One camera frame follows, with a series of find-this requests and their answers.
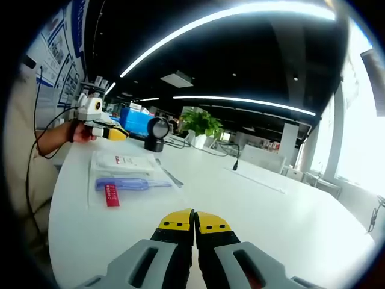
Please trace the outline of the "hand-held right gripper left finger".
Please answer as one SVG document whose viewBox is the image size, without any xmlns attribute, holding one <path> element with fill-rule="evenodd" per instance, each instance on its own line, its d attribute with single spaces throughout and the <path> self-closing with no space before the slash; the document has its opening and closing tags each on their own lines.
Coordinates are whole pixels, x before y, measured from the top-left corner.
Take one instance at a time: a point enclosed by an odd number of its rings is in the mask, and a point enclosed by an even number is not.
<svg viewBox="0 0 385 289">
<path fill-rule="evenodd" d="M 194 210 L 165 216 L 150 239 L 142 239 L 112 260 L 105 276 L 78 288 L 185 288 L 192 265 Z"/>
</svg>

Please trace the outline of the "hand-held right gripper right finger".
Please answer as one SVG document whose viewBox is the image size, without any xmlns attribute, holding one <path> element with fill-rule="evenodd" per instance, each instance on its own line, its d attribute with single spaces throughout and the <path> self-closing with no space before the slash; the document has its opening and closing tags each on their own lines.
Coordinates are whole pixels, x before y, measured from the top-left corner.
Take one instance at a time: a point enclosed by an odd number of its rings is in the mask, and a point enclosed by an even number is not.
<svg viewBox="0 0 385 289">
<path fill-rule="evenodd" d="M 251 242 L 241 242 L 219 216 L 194 213 L 198 262 L 207 288 L 319 288 Z"/>
</svg>

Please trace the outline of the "person's left hand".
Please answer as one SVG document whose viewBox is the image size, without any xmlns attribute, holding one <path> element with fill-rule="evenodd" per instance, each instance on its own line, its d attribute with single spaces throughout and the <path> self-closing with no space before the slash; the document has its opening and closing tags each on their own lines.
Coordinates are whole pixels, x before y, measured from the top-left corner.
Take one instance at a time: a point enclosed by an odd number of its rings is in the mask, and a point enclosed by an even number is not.
<svg viewBox="0 0 385 289">
<path fill-rule="evenodd" d="M 73 141 L 76 143 L 87 143 L 95 141 L 97 137 L 93 135 L 92 128 L 86 126 L 83 122 L 79 122 L 73 133 Z"/>
</svg>

